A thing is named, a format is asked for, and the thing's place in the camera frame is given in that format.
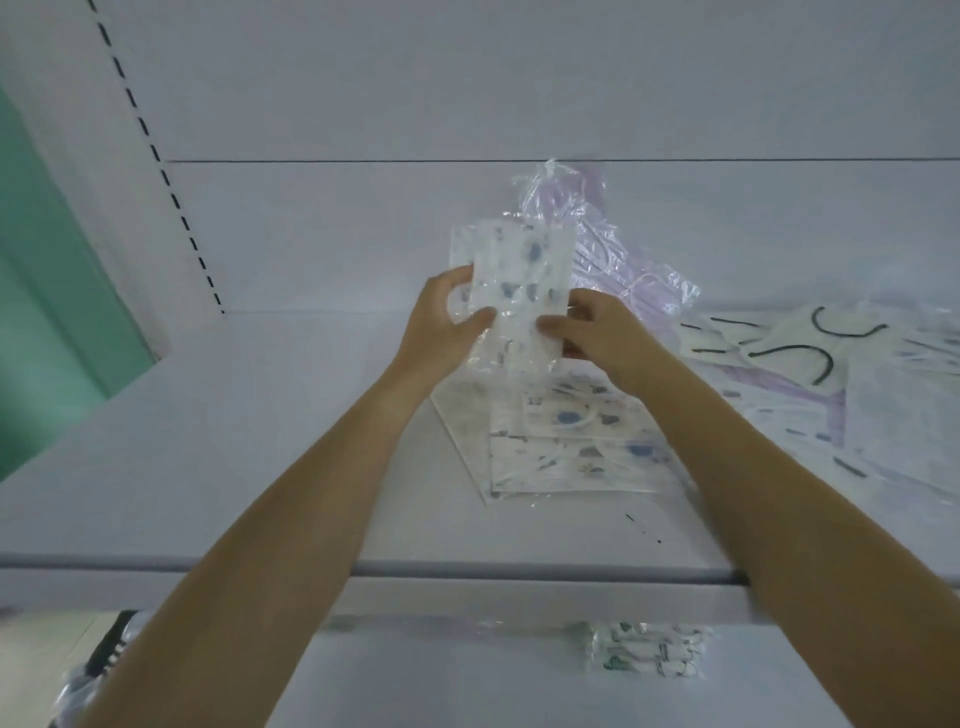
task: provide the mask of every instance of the printed face mask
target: printed face mask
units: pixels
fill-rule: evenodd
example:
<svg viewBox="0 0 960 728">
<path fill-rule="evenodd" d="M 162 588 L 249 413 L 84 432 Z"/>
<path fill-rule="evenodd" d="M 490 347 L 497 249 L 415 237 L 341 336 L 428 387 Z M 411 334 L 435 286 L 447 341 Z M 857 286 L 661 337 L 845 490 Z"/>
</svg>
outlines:
<svg viewBox="0 0 960 728">
<path fill-rule="evenodd" d="M 516 433 L 535 437 L 646 440 L 660 429 L 639 400 L 598 377 L 563 376 L 514 398 Z"/>
<path fill-rule="evenodd" d="M 493 326 L 478 339 L 468 367 L 484 373 L 544 375 L 563 344 L 537 331 L 539 316 L 566 313 L 574 229 L 484 220 L 472 229 L 475 251 L 468 312 L 493 306 Z M 467 241 L 458 245 L 469 247 Z"/>
</svg>

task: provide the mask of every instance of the face mask ear loop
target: face mask ear loop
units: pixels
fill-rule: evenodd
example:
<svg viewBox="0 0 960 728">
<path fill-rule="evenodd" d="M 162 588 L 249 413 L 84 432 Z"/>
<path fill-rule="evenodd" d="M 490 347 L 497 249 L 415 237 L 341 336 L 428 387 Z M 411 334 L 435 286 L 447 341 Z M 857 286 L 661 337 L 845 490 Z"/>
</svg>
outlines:
<svg viewBox="0 0 960 728">
<path fill-rule="evenodd" d="M 813 325 L 814 328 L 820 331 L 820 333 L 825 333 L 827 336 L 838 336 L 842 339 L 865 339 L 868 336 L 873 336 L 878 331 L 883 331 L 885 328 L 889 328 L 889 326 L 887 326 L 886 324 L 877 324 L 875 327 L 871 328 L 866 333 L 843 333 L 841 331 L 827 331 L 825 328 L 820 326 L 820 322 L 817 321 L 817 317 L 820 316 L 820 314 L 823 313 L 825 310 L 827 310 L 827 307 L 824 305 L 818 306 L 817 308 L 815 308 L 813 310 L 813 313 L 810 314 L 810 323 Z"/>
<path fill-rule="evenodd" d="M 827 358 L 827 368 L 824 369 L 824 372 L 820 376 L 818 376 L 816 379 L 814 379 L 812 382 L 813 386 L 817 386 L 818 384 L 823 384 L 824 380 L 828 376 L 830 376 L 830 373 L 833 371 L 833 357 L 830 356 L 830 352 L 827 352 L 821 349 L 820 347 L 811 347 L 808 344 L 791 344 L 786 347 L 775 347 L 774 349 L 768 349 L 765 352 L 748 353 L 747 356 L 749 356 L 750 358 L 754 358 L 756 356 L 766 356 L 768 353 L 789 352 L 794 349 L 809 349 L 812 352 L 820 352 L 823 356 Z"/>
</svg>

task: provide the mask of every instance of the plastic wrap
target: plastic wrap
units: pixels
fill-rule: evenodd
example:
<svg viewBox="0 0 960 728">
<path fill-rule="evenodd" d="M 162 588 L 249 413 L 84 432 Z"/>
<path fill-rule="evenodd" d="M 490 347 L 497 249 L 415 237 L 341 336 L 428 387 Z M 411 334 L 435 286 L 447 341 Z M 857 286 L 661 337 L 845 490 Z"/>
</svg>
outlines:
<svg viewBox="0 0 960 728">
<path fill-rule="evenodd" d="M 566 313 L 575 243 L 573 229 L 507 217 L 452 232 L 450 262 L 472 262 L 473 280 L 469 289 L 453 292 L 451 316 L 458 320 L 487 306 L 498 313 L 470 351 L 469 370 L 542 376 L 560 361 L 562 342 L 537 331 L 536 321 Z"/>
<path fill-rule="evenodd" d="M 491 397 L 492 492 L 677 491 L 683 469 L 643 405 L 571 367 Z"/>
<path fill-rule="evenodd" d="M 680 624 L 593 624 L 588 668 L 636 676 L 699 676 L 709 634 L 706 627 Z"/>
<path fill-rule="evenodd" d="M 515 182 L 525 219 L 576 230 L 573 287 L 617 296 L 655 335 L 672 338 L 670 319 L 693 304 L 700 288 L 643 246 L 621 239 L 607 219 L 600 162 L 550 160 Z"/>
</svg>

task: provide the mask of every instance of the black ear loop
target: black ear loop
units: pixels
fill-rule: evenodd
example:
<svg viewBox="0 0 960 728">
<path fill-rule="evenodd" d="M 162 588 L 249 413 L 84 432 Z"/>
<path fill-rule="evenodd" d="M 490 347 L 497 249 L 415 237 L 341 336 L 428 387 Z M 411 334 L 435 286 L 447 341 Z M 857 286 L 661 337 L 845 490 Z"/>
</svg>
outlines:
<svg viewBox="0 0 960 728">
<path fill-rule="evenodd" d="M 827 331 L 825 328 L 820 326 L 820 322 L 817 321 L 817 317 L 821 313 L 823 313 L 825 310 L 827 310 L 826 306 L 824 305 L 817 306 L 813 310 L 813 313 L 810 314 L 810 323 L 813 324 L 813 327 L 816 328 L 818 331 L 820 331 L 820 333 L 825 333 L 828 336 L 839 336 L 844 339 L 865 339 L 868 336 L 873 336 L 878 331 L 883 331 L 885 328 L 889 328 L 886 324 L 877 324 L 875 327 L 871 328 L 866 333 L 841 333 L 840 331 Z"/>
<path fill-rule="evenodd" d="M 765 352 L 748 353 L 747 356 L 749 356 L 750 358 L 754 358 L 755 356 L 766 356 L 768 353 L 788 352 L 792 349 L 810 349 L 812 352 L 820 352 L 823 356 L 827 358 L 827 368 L 824 369 L 824 372 L 820 376 L 818 376 L 816 379 L 813 380 L 813 386 L 817 386 L 818 384 L 823 384 L 824 379 L 830 376 L 830 372 L 833 371 L 833 357 L 830 356 L 830 352 L 824 351 L 820 347 L 811 347 L 808 344 L 791 344 L 786 347 L 775 347 L 773 349 L 768 349 Z"/>
<path fill-rule="evenodd" d="M 814 328 L 816 328 L 821 333 L 825 333 L 827 336 L 838 336 L 843 339 L 865 339 L 868 336 L 873 336 L 878 331 L 883 331 L 885 328 L 889 328 L 886 324 L 877 324 L 875 327 L 871 328 L 869 331 L 865 331 L 864 333 L 844 333 L 842 331 L 827 331 L 825 328 L 820 326 L 820 322 L 817 321 L 817 317 L 820 316 L 820 314 L 823 313 L 825 310 L 827 310 L 827 307 L 824 305 L 817 306 L 815 309 L 813 309 L 813 313 L 810 314 L 810 323 L 813 325 Z M 727 323 L 747 324 L 747 326 L 756 325 L 756 324 L 749 324 L 743 321 L 729 321 Z M 765 352 L 748 353 L 747 356 L 753 358 L 755 356 L 764 356 L 768 353 L 787 352 L 793 349 L 810 349 L 813 352 L 820 352 L 823 356 L 827 358 L 827 367 L 824 369 L 824 372 L 820 376 L 818 376 L 816 379 L 813 380 L 813 386 L 817 386 L 818 384 L 823 384 L 824 380 L 828 376 L 830 376 L 830 373 L 833 371 L 833 357 L 830 356 L 829 352 L 824 351 L 820 347 L 811 347 L 807 344 L 792 344 L 787 347 L 776 347 L 774 349 L 768 349 Z"/>
<path fill-rule="evenodd" d="M 763 328 L 760 324 L 751 324 L 749 321 L 735 321 L 734 319 L 721 319 L 716 316 L 710 316 L 711 321 L 716 321 L 720 324 L 740 324 L 743 327 L 753 327 L 753 328 Z"/>
</svg>

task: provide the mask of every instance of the product package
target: product package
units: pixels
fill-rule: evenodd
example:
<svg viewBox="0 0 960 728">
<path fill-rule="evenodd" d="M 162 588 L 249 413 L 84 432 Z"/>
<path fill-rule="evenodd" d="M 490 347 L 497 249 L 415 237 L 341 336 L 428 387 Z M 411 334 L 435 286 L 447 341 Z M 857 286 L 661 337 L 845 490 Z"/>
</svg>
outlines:
<svg viewBox="0 0 960 728">
<path fill-rule="evenodd" d="M 556 366 L 563 344 L 537 331 L 536 321 L 539 316 L 565 315 L 575 244 L 571 228 L 507 217 L 482 220 L 451 234 L 451 264 L 473 263 L 468 292 L 461 290 L 458 296 L 454 291 L 448 302 L 451 316 L 456 320 L 487 306 L 497 310 L 493 326 L 470 352 L 468 370 L 543 376 Z"/>
<path fill-rule="evenodd" d="M 623 239 L 607 218 L 603 163 L 550 160 L 515 183 L 526 220 L 576 230 L 573 287 L 620 298 L 672 348 L 671 321 L 696 301 L 700 287 L 642 245 Z"/>
<path fill-rule="evenodd" d="M 706 627 L 613 622 L 590 626 L 588 668 L 658 677 L 695 677 L 710 635 Z"/>
</svg>

